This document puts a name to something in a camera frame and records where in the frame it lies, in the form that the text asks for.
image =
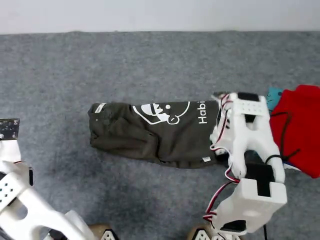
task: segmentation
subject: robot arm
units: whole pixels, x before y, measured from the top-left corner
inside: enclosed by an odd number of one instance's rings
[[[0,119],[0,227],[14,240],[39,240],[42,227],[51,229],[45,240],[113,240],[111,231],[96,237],[75,212],[55,211],[31,186],[30,169],[21,161],[18,119]],[[27,215],[20,217],[22,206]]]
[[[211,149],[217,150],[216,154],[229,153],[228,164],[239,181],[233,194],[216,208],[211,222],[216,233],[229,239],[265,225],[287,203],[287,192],[266,99],[250,93],[230,93],[221,98],[219,106],[220,118],[210,135]],[[256,151],[265,164],[246,163],[247,150]]]

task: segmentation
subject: white label tag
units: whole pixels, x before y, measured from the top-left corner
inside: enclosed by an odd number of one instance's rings
[[[95,110],[95,114],[98,114],[101,112],[102,108],[104,107],[104,105],[106,105],[106,103],[100,103],[100,105],[96,108]]]
[[[209,156],[205,156],[205,157],[202,158],[202,160],[204,162],[209,162],[209,161],[211,161],[211,158]]]

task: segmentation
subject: circuit board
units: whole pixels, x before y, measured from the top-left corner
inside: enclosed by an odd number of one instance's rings
[[[0,140],[17,140],[20,119],[0,119]]]

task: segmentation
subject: red cloth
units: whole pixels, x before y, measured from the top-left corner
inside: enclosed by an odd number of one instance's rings
[[[284,90],[280,102],[271,114],[270,126],[281,155],[287,157],[293,154],[287,161],[312,178],[318,178],[320,176],[320,87],[300,85],[294,91]]]

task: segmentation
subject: gray carpet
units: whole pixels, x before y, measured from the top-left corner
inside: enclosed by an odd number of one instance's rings
[[[175,169],[93,149],[92,103],[208,100],[214,91],[298,84],[320,84],[318,32],[0,36],[0,118],[21,119],[36,189],[59,211],[110,223],[121,240],[186,239],[224,168]],[[288,204],[268,224],[270,240],[318,239],[319,183],[286,172]],[[262,240],[262,229],[247,239]]]

